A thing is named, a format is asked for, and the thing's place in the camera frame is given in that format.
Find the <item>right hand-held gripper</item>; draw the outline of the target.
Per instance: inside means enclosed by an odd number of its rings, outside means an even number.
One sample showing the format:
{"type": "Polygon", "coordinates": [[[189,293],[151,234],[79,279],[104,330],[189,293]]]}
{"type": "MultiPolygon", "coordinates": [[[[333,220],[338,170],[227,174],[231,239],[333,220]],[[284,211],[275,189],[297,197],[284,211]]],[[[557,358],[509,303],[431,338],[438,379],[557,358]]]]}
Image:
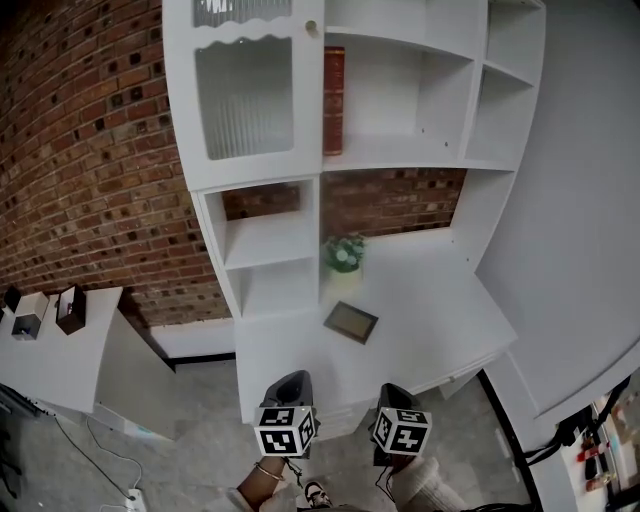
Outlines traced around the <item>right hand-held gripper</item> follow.
{"type": "Polygon", "coordinates": [[[405,389],[385,383],[380,390],[376,420],[370,426],[375,458],[422,454],[432,430],[432,415],[405,389]]]}

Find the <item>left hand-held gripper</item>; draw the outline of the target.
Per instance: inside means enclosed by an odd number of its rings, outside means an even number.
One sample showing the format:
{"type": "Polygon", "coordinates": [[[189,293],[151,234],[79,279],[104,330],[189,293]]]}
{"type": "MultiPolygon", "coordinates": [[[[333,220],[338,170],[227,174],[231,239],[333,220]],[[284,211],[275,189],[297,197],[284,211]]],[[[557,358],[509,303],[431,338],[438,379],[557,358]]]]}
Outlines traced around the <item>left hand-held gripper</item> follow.
{"type": "Polygon", "coordinates": [[[317,436],[311,375],[292,372],[272,384],[255,411],[254,432],[263,456],[308,458],[317,436]]]}

